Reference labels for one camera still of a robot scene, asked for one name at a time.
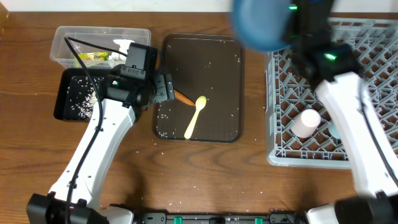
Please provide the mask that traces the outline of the orange carrot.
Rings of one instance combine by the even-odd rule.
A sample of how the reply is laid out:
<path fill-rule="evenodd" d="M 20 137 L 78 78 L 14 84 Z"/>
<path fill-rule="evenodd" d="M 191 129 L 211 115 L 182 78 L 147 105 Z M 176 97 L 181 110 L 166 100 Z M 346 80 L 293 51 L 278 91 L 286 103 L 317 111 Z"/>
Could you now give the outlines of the orange carrot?
<path fill-rule="evenodd" d="M 189 105 L 189 106 L 195 106 L 195 103 L 191 99 L 189 99 L 188 97 L 186 97 L 184 94 L 180 93 L 179 91 L 174 90 L 174 95 L 178 101 L 180 101 L 186 105 Z"/>

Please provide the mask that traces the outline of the white tissue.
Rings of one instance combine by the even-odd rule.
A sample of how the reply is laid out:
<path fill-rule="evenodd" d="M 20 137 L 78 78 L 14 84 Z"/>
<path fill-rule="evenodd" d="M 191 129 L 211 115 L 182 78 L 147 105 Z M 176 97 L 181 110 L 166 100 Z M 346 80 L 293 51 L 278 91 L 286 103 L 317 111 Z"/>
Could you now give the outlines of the white tissue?
<path fill-rule="evenodd" d="M 130 43 L 134 43 L 133 40 L 129 39 L 114 39 L 113 42 L 119 45 L 119 52 L 127 54 L 127 50 L 130 46 Z M 119 53 L 112 52 L 111 55 L 108 57 L 108 60 L 112 61 L 125 61 L 126 56 L 121 55 Z"/>

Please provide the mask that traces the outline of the green yellow snack wrapper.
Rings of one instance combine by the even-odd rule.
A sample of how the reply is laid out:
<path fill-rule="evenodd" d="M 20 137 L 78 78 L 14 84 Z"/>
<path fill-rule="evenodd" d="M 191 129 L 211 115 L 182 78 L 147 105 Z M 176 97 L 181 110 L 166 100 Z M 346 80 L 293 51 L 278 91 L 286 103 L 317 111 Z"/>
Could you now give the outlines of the green yellow snack wrapper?
<path fill-rule="evenodd" d="M 90 52 L 90 53 L 80 53 L 79 58 L 82 60 L 94 60 L 94 61 L 107 61 L 109 57 L 108 52 Z"/>

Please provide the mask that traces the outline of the dark blue plate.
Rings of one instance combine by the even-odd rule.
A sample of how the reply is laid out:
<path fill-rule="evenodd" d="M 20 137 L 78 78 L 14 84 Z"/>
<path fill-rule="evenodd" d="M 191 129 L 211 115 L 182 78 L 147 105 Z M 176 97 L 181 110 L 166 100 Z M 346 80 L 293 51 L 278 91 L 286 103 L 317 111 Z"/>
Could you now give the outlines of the dark blue plate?
<path fill-rule="evenodd" d="M 233 0 L 231 26 L 243 46 L 259 52 L 284 49 L 282 40 L 292 11 L 291 0 Z"/>

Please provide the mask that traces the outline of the pink cup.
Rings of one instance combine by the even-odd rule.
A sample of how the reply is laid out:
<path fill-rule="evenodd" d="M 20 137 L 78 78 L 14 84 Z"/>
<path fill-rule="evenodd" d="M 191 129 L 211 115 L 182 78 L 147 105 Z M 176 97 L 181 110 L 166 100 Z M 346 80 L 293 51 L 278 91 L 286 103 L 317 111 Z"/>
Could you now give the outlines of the pink cup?
<path fill-rule="evenodd" d="M 299 138 L 309 138 L 321 122 L 320 114 L 313 109 L 303 110 L 294 118 L 291 131 Z"/>

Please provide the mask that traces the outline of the light blue cup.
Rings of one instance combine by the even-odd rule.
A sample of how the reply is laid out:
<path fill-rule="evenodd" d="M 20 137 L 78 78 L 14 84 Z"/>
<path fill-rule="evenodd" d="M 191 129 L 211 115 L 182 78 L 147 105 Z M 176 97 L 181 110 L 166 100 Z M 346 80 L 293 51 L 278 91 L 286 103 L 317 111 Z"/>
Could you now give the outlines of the light blue cup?
<path fill-rule="evenodd" d="M 341 138 L 340 138 L 340 134 L 339 134 L 339 132 L 338 132 L 338 130 L 337 130 L 337 128 L 336 128 L 334 122 L 331 122 L 331 123 L 329 124 L 329 126 L 328 126 L 328 131 L 329 131 L 330 135 L 331 135 L 332 137 L 334 137 L 335 139 L 341 139 Z"/>

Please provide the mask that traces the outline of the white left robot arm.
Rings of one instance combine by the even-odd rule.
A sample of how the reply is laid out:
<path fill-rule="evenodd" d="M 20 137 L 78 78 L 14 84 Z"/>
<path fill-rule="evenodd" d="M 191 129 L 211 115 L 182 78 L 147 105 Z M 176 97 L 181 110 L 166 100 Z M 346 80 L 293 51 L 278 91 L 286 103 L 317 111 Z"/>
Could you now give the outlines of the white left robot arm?
<path fill-rule="evenodd" d="M 93 85 L 97 104 L 67 168 L 47 195 L 33 194 L 30 223 L 135 223 L 125 205 L 100 210 L 103 184 L 119 145 L 141 111 L 175 98 L 172 78 L 155 70 L 158 50 L 130 43 L 126 62 Z"/>

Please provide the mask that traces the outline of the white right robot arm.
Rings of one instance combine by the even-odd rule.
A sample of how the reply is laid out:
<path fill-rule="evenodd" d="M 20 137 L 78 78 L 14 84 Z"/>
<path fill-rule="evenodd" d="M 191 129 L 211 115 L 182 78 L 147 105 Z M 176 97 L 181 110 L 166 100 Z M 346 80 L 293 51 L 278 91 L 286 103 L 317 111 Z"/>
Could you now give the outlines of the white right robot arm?
<path fill-rule="evenodd" d="M 396 223 L 397 156 L 369 97 L 348 44 L 332 40 L 332 1 L 288 1 L 282 36 L 292 63 L 308 80 L 339 132 L 356 196 L 309 209 L 308 223 Z"/>

